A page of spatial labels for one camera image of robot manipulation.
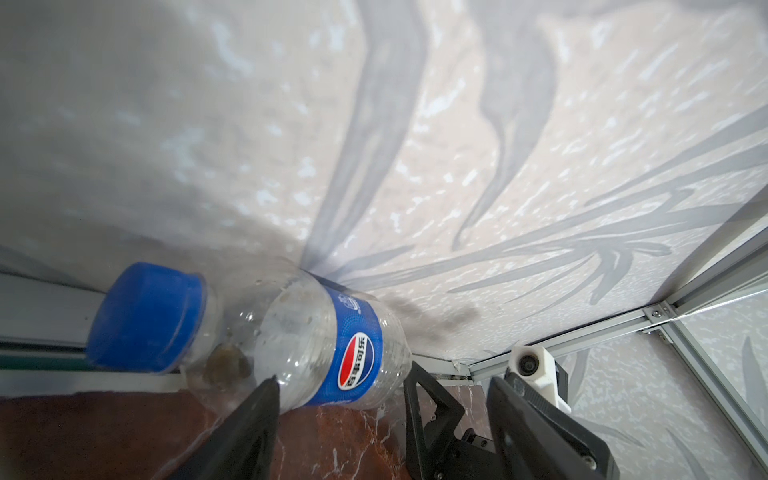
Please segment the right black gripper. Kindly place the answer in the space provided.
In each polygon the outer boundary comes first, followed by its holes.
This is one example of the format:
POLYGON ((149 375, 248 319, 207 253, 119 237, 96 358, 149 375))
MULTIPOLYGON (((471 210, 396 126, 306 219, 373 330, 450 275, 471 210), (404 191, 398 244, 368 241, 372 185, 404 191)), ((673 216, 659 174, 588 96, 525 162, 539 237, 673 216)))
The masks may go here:
POLYGON ((454 430, 464 415, 460 402, 430 373, 413 362, 404 383, 405 465, 412 479, 502 480, 505 474, 491 439, 467 429, 454 430), (423 390, 435 404, 426 419, 418 397, 423 390))

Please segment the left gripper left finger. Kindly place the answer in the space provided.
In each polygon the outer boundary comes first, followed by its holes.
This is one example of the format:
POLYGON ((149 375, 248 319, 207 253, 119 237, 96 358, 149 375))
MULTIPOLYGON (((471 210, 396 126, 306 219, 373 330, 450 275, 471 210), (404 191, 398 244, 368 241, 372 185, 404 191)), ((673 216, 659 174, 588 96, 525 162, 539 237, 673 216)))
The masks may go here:
POLYGON ((279 384, 267 379, 169 477, 268 479, 279 407, 279 384))

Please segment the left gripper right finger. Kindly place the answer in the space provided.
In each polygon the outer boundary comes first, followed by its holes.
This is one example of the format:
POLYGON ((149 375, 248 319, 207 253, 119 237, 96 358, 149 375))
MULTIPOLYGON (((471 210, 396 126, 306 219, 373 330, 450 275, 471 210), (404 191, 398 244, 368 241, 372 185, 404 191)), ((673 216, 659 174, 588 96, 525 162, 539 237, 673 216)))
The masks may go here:
POLYGON ((607 443, 517 374, 494 378, 486 406, 505 479, 618 479, 607 443))

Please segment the blue label bottle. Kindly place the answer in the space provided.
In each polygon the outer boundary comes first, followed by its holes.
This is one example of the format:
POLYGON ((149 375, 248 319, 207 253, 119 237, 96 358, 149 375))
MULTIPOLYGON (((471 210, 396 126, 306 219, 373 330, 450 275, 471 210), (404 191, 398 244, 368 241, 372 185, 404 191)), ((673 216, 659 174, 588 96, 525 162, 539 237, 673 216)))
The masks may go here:
POLYGON ((220 279, 137 262, 106 293, 85 355, 110 371, 178 373, 219 416, 269 379, 278 384, 282 412, 375 409, 413 362, 386 305, 288 262, 220 279))

